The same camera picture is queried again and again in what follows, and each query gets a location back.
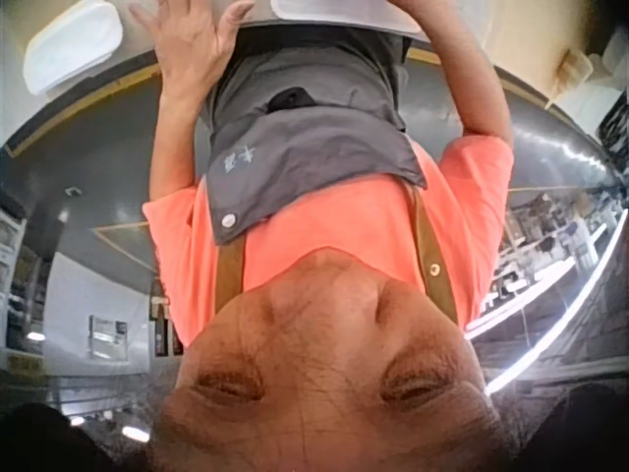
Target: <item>finger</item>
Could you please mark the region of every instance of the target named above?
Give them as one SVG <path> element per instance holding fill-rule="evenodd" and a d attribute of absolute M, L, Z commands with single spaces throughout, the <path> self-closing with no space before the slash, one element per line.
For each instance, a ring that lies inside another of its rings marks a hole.
<path fill-rule="evenodd" d="M 143 28 L 155 39 L 159 30 L 159 22 L 157 19 L 149 13 L 143 6 L 134 3 L 129 6 L 131 15 L 136 21 L 143 26 Z"/>
<path fill-rule="evenodd" d="M 190 0 L 167 0 L 168 12 L 174 17 L 185 17 L 190 13 Z"/>
<path fill-rule="evenodd" d="M 216 35 L 221 43 L 226 45 L 236 43 L 236 36 L 238 35 L 240 25 L 254 5 L 255 3 L 251 0 L 243 0 L 230 5 L 229 8 L 225 10 L 216 28 Z"/>
<path fill-rule="evenodd" d="M 158 18 L 163 21 L 168 16 L 168 0 L 157 0 L 157 4 L 159 5 Z"/>

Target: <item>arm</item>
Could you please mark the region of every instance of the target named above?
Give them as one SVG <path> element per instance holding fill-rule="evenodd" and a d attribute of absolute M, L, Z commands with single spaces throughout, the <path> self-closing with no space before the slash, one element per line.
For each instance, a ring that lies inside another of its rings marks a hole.
<path fill-rule="evenodd" d="M 195 183 L 194 134 L 200 109 L 231 58 L 250 0 L 236 2 L 214 25 L 208 0 L 160 0 L 157 17 L 131 12 L 155 43 L 162 93 L 150 165 L 152 201 Z"/>
<path fill-rule="evenodd" d="M 464 134 L 495 136 L 513 147 L 510 113 L 497 74 L 452 0 L 389 0 L 407 12 L 441 59 Z"/>

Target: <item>gray apron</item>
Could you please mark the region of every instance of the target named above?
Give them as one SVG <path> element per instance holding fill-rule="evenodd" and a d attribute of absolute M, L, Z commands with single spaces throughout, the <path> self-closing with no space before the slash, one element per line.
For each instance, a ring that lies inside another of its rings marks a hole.
<path fill-rule="evenodd" d="M 425 188 L 377 65 L 338 48 L 245 58 L 210 98 L 206 172 L 214 239 L 226 245 L 299 197 L 389 174 Z"/>

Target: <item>hand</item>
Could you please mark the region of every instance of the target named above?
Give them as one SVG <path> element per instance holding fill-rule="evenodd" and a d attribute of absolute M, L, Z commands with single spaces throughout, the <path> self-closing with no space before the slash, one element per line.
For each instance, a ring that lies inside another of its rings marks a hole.
<path fill-rule="evenodd" d="M 388 2 L 392 5 L 395 5 L 400 10 L 404 10 L 408 13 L 415 6 L 417 0 L 388 0 Z"/>
<path fill-rule="evenodd" d="M 236 2 L 215 24 L 210 0 L 158 0 L 154 17 L 140 5 L 130 7 L 134 18 L 155 44 L 162 73 L 162 98 L 201 107 L 234 51 L 240 24 L 253 0 Z"/>

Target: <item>man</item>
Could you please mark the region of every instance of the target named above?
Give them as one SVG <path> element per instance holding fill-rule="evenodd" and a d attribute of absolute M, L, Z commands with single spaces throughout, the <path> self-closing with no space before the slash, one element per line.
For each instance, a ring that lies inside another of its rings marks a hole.
<path fill-rule="evenodd" d="M 144 213 L 188 346 L 151 447 L 165 470 L 505 458 L 460 328 L 502 237 L 508 107 L 450 1 L 391 3 L 430 38 L 463 123 L 438 166 L 403 134 L 399 38 L 273 27 L 237 44 L 251 3 L 216 26 L 206 0 L 134 9 L 163 78 Z M 212 150 L 197 184 L 204 107 Z"/>

